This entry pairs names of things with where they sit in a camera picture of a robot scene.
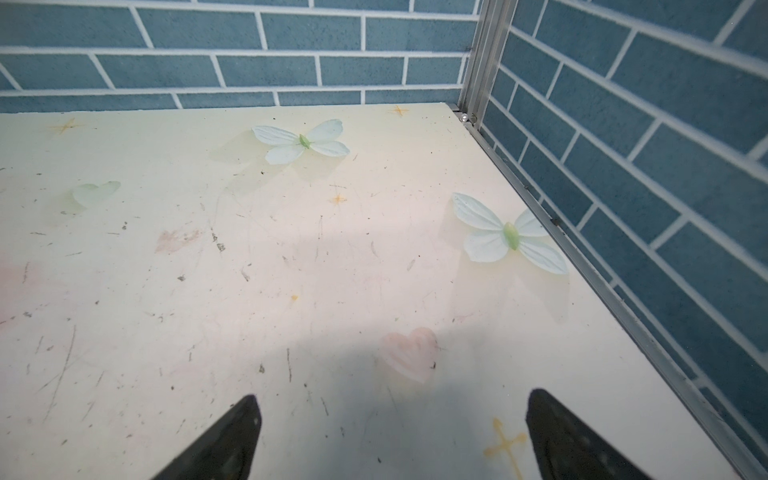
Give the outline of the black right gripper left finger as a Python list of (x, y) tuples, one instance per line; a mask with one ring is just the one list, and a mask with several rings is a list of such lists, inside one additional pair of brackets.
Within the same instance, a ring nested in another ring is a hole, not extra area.
[(249, 478), (262, 427), (257, 398), (244, 396), (154, 480)]

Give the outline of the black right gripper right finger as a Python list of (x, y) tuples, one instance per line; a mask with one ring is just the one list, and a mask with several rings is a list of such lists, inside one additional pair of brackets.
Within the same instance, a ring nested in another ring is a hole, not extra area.
[(526, 424), (545, 480), (650, 479), (544, 389), (531, 391)]

